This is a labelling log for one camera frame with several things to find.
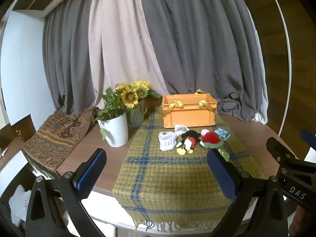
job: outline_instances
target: yellow shoe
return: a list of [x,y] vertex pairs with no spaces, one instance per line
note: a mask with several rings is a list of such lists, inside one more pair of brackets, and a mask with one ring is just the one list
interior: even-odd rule
[[181,156],[183,156],[186,153],[186,150],[183,148],[177,148],[177,153]]

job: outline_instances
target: white flower pot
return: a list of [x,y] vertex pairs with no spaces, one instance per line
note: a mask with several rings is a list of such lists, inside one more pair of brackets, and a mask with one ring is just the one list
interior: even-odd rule
[[112,147],[121,147],[128,141],[126,114],[107,121],[98,120],[99,126],[106,131],[105,139]]

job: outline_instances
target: brown patterned fabric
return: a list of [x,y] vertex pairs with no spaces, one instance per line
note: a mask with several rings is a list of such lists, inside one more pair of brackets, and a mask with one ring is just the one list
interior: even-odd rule
[[29,163],[45,175],[60,177],[56,171],[94,123],[96,107],[91,107],[79,116],[55,112],[26,142],[22,151]]

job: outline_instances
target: gray curtain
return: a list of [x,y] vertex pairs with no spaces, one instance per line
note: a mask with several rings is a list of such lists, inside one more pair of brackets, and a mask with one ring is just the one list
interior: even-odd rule
[[78,115],[95,100],[88,25],[91,0],[64,0],[46,17],[43,58],[56,110]]
[[209,92],[218,111],[250,121],[262,104],[262,71],[244,0],[142,0],[168,92]]

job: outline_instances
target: screw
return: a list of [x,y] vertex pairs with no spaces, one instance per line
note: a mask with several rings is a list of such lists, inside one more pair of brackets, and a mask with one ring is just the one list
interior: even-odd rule
[[72,177],[72,172],[71,171],[68,171],[64,174],[64,177],[65,178],[69,178],[69,177]]
[[43,180],[43,177],[40,175],[39,177],[36,178],[36,181],[39,183],[40,181]]
[[273,182],[277,182],[277,177],[276,177],[275,175],[272,175],[272,176],[271,176],[271,180],[272,180]]
[[241,176],[242,176],[243,178],[248,178],[248,177],[249,177],[249,174],[248,174],[247,172],[243,171],[243,172],[241,172]]

